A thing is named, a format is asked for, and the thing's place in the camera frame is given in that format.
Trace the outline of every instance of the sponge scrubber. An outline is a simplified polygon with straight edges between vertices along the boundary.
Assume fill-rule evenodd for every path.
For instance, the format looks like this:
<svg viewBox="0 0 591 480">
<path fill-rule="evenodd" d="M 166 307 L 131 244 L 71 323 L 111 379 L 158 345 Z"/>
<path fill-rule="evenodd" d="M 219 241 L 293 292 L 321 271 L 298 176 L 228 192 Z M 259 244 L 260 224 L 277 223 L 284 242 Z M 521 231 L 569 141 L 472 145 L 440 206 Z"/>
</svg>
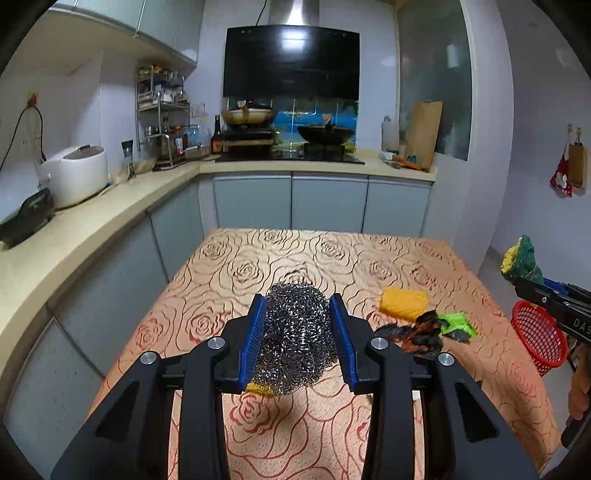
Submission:
<svg viewBox="0 0 591 480">
<path fill-rule="evenodd" d="M 379 309 L 391 317 L 415 322 L 427 311 L 427 294 L 422 290 L 386 287 Z"/>
</svg>

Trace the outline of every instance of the kitchen cabinet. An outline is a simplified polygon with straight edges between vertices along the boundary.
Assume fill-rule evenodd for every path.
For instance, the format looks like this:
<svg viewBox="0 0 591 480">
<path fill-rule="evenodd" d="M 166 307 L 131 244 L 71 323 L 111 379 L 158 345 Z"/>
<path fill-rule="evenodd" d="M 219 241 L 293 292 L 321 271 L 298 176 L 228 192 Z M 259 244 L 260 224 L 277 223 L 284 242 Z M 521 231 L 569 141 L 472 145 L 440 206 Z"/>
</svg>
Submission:
<svg viewBox="0 0 591 480">
<path fill-rule="evenodd" d="M 76 10 L 100 15 L 135 30 L 144 0 L 78 0 Z"/>
<path fill-rule="evenodd" d="M 57 0 L 53 5 L 55 7 L 72 8 L 76 4 L 76 0 Z"/>
<path fill-rule="evenodd" d="M 367 189 L 366 177 L 294 174 L 292 228 L 360 233 Z"/>
<path fill-rule="evenodd" d="M 52 320 L 14 387 L 4 423 L 29 463 L 49 480 L 82 427 L 102 378 Z"/>
<path fill-rule="evenodd" d="M 56 316 L 105 375 L 166 284 L 150 221 L 144 218 L 115 238 L 58 300 Z"/>
<path fill-rule="evenodd" d="M 204 0 L 178 0 L 178 30 L 174 49 L 197 61 Z"/>
<path fill-rule="evenodd" d="M 180 0 L 145 0 L 139 32 L 174 48 Z"/>
<path fill-rule="evenodd" d="M 363 233 L 420 236 L 431 186 L 370 177 Z"/>
<path fill-rule="evenodd" d="M 290 227 L 291 175 L 216 176 L 213 183 L 220 227 Z"/>
<path fill-rule="evenodd" d="M 197 184 L 150 210 L 152 228 L 168 280 L 195 252 L 203 241 Z"/>
</svg>

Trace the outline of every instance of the blue gripper pad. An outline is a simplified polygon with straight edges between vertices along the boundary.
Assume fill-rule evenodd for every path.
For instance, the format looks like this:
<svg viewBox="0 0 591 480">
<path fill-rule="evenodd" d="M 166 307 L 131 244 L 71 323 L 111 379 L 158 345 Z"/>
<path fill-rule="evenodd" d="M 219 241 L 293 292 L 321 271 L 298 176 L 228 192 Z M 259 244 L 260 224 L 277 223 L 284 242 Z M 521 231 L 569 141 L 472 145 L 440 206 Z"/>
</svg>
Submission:
<svg viewBox="0 0 591 480">
<path fill-rule="evenodd" d="M 267 316 L 267 300 L 262 295 L 256 295 L 247 318 L 250 326 L 240 350 L 240 364 L 238 366 L 238 385 L 242 391 L 255 374 L 256 360 L 261 349 L 262 337 L 265 333 L 265 318 Z"/>
<path fill-rule="evenodd" d="M 339 294 L 332 295 L 330 298 L 329 316 L 343 381 L 349 386 L 351 391 L 355 391 L 359 383 L 356 355 L 346 324 L 346 320 L 349 319 L 349 313 Z"/>
</svg>

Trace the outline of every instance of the wooden cutting board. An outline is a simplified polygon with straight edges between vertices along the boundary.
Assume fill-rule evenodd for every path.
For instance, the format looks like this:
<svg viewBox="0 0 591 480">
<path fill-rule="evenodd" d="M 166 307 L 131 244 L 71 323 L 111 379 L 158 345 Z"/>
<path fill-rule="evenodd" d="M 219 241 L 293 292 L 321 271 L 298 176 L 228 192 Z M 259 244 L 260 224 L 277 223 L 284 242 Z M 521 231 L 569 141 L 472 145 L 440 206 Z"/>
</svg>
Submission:
<svg viewBox="0 0 591 480">
<path fill-rule="evenodd" d="M 406 135 L 404 157 L 416 156 L 423 170 L 429 170 L 435 155 L 443 102 L 417 102 Z"/>
</svg>

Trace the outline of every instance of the white rice cooker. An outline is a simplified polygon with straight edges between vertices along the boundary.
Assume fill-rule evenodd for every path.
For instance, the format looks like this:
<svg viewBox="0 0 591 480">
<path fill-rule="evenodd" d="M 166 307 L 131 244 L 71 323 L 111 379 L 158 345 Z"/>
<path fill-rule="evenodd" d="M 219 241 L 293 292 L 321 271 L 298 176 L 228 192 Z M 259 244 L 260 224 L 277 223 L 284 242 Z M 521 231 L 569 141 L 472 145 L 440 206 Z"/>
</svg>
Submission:
<svg viewBox="0 0 591 480">
<path fill-rule="evenodd" d="M 42 186 L 51 190 L 56 208 L 64 208 L 104 189 L 109 182 L 107 156 L 102 147 L 69 147 L 38 167 Z"/>
</svg>

